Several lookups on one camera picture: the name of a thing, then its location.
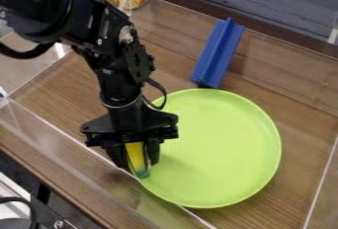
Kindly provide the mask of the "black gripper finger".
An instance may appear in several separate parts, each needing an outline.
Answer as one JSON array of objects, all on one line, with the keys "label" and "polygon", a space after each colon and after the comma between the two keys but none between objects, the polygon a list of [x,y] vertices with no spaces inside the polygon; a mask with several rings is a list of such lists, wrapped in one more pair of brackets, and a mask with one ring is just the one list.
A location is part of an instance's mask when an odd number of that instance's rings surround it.
[{"label": "black gripper finger", "polygon": [[122,143],[105,143],[104,150],[116,167],[129,171],[125,145]]},{"label": "black gripper finger", "polygon": [[152,165],[156,165],[160,161],[160,140],[150,136],[145,142],[146,155]]}]

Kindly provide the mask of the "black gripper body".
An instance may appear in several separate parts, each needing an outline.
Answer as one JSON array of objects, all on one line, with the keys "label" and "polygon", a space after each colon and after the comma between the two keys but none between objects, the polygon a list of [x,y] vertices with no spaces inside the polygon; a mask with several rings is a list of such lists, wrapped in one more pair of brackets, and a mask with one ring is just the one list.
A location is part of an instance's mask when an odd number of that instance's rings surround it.
[{"label": "black gripper body", "polygon": [[177,115],[141,108],[134,114],[105,114],[85,122],[80,132],[88,147],[101,146],[108,140],[117,143],[148,142],[150,138],[162,143],[177,138]]}]

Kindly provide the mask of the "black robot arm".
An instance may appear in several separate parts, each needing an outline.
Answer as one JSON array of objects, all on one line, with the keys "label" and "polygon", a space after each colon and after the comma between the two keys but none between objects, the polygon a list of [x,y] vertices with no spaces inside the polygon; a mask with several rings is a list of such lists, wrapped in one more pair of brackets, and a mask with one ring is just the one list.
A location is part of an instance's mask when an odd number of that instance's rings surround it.
[{"label": "black robot arm", "polygon": [[0,53],[32,59],[56,43],[80,55],[98,82],[108,114],[81,125],[85,145],[101,147],[114,165],[145,174],[158,163],[160,144],[177,137],[177,116],[142,95],[154,59],[146,54],[128,16],[105,0],[0,0],[0,17],[37,46],[26,51],[0,43]]}]

